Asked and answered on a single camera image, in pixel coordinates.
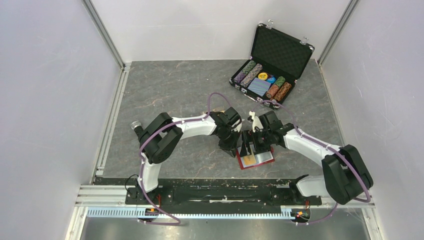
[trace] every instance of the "poker chip case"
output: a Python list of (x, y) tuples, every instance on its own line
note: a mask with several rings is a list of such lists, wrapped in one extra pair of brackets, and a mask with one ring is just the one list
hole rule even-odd
[[(267, 25), (263, 23), (257, 25), (250, 58), (229, 79), (229, 83), (253, 101), (272, 100), (273, 98), (267, 97), (267, 94), (259, 95), (250, 90), (249, 85), (252, 84), (252, 81), (246, 86), (246, 84), (241, 84), (240, 80), (235, 80), (238, 74), (244, 70), (245, 66), (249, 62), (254, 61), (256, 64), (262, 65), (262, 70), (256, 73), (255, 77), (265, 72), (273, 75), (275, 79), (284, 77), (285, 82), (288, 83), (286, 85), (291, 85), (289, 90), (285, 91), (282, 99), (277, 100), (276, 98), (276, 101), (282, 104), (295, 87), (297, 80), (301, 77), (315, 48), (306, 43), (305, 40), (307, 38), (299, 40), (287, 35), (273, 28), (272, 23), (272, 20), (270, 20)], [(273, 103), (265, 103), (265, 105), (272, 109), (279, 108), (278, 105)]]

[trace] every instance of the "white wall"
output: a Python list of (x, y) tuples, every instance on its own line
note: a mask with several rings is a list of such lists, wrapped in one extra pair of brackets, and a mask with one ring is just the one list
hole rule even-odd
[(323, 65), (388, 240), (423, 239), (424, 1), (360, 1)]
[(0, 2), (0, 239), (64, 239), (119, 68), (80, 0)]
[(246, 59), (268, 19), (318, 58), (349, 0), (93, 0), (124, 61)]

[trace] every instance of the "purple cable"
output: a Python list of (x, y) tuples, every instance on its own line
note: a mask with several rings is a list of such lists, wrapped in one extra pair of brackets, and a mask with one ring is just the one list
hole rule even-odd
[[(365, 186), (365, 183), (364, 183), (364, 181), (362, 181), (362, 179), (361, 179), (361, 177), (359, 176), (359, 174), (358, 174), (358, 172), (354, 169), (354, 167), (349, 163), (349, 161), (345, 158), (345, 156), (343, 156), (339, 151), (337, 151), (336, 149), (334, 149), (334, 148), (332, 148), (332, 147), (330, 147), (330, 146), (328, 146), (327, 147), (327, 145), (326, 144), (324, 144), (323, 142), (321, 142), (321, 141), (318, 141), (318, 140), (316, 140), (316, 139), (314, 139), (314, 138), (312, 138), (312, 137), (310, 137), (310, 136), (308, 136), (308, 135), (302, 135), (303, 133), (299, 130), (299, 128), (298, 128), (298, 124), (296, 123), (296, 119), (295, 119), (295, 115), (291, 112), (291, 111), (289, 111), (286, 107), (284, 107), (282, 104), (280, 104), (280, 103), (278, 103), (278, 102), (276, 102), (276, 101), (272, 101), (272, 100), (262, 100), (261, 102), (259, 102), (254, 108), (253, 108), (253, 110), (252, 110), (252, 112), (254, 112), (255, 111), (255, 109), (256, 109), (256, 107), (258, 107), (259, 105), (261, 105), (261, 104), (263, 104), (263, 103), (273, 103), (273, 104), (277, 104), (278, 106), (280, 106), (281, 108), (283, 108), (289, 115), (290, 115), (290, 117), (291, 117), (291, 120), (293, 121), (293, 125), (294, 125), (294, 129), (296, 129), (296, 132), (302, 137), (302, 138), (305, 138), (305, 139), (308, 139), (309, 141), (311, 141), (311, 142), (313, 142), (313, 143), (315, 143), (315, 144), (318, 144), (318, 145), (320, 145), (320, 146), (322, 146), (322, 147), (324, 147), (324, 148), (327, 148), (327, 149), (329, 149), (330, 151), (332, 151), (333, 153), (335, 153), (345, 164), (346, 164), (346, 166), (350, 169), (350, 171), (353, 173), (353, 175), (355, 176), (355, 178), (356, 178), (356, 180), (358, 180), (358, 182), (359, 182), (359, 185), (361, 186), (361, 188), (362, 188), (362, 190), (363, 190), (363, 192), (365, 193), (365, 196), (366, 196), (366, 199), (360, 199), (360, 198), (357, 198), (357, 197), (355, 197), (355, 198), (353, 198), (354, 200), (356, 200), (356, 201), (359, 201), (359, 202), (363, 202), (363, 203), (369, 203), (369, 202), (371, 202), (371, 196), (370, 196), (370, 193), (368, 192), (368, 189), (367, 189), (367, 187)], [(321, 221), (324, 221), (324, 220), (326, 220), (326, 219), (328, 219), (329, 217), (331, 217), (332, 215), (333, 215), (333, 213), (334, 213), (334, 211), (336, 210), (336, 208), (337, 208), (337, 206), (338, 206), (339, 204), (338, 203), (336, 203), (335, 205), (334, 205), (334, 208), (331, 210), (331, 212), (327, 215), (327, 216), (325, 216), (324, 218), (321, 218), (321, 219), (319, 219), (319, 220), (315, 220), (315, 221), (311, 221), (311, 222), (308, 222), (308, 223), (298, 223), (298, 225), (300, 224), (300, 225), (309, 225), (309, 224), (316, 224), (316, 223), (319, 223), (319, 222), (321, 222)]]
[[(211, 114), (211, 97), (213, 95), (219, 95), (221, 97), (223, 97), (226, 102), (228, 103), (228, 105), (231, 107), (230, 101), (228, 100), (228, 98), (226, 98), (224, 95), (222, 95), (219, 92), (212, 92), (209, 97), (207, 98), (207, 114), (204, 117), (200, 117), (200, 118), (195, 118), (195, 119), (187, 119), (185, 120), (185, 122), (197, 122), (197, 121), (202, 121), (203, 119), (206, 119), (207, 117), (209, 117), (209, 115)], [(181, 224), (181, 220), (178, 217), (175, 217), (169, 213), (167, 213), (166, 211), (162, 210), (161, 208), (159, 208), (156, 204), (153, 203), (153, 201), (149, 198), (149, 196), (147, 195), (147, 192), (145, 190), (145, 187), (143, 185), (143, 170), (145, 168), (145, 162), (146, 159), (143, 157), (142, 152), (143, 149), (146, 147), (146, 145), (154, 138), (156, 137), (159, 133), (161, 133), (162, 131), (164, 131), (167, 128), (170, 128), (174, 125), (177, 124), (182, 124), (183, 121), (176, 121), (176, 122), (171, 122), (163, 127), (161, 127), (159, 130), (155, 131), (140, 147), (140, 152), (139, 152), (139, 156), (141, 158), (141, 166), (140, 166), (140, 173), (139, 173), (139, 177), (140, 177), (140, 187), (141, 187), (141, 191), (143, 192), (144, 197), (146, 198), (147, 202), (149, 204), (151, 204), (155, 209), (157, 209), (159, 212), (165, 214), (166, 216), (176, 220), (177, 222), (144, 222), (145, 224), (150, 224), (150, 225), (163, 225), (163, 226), (178, 226)]]

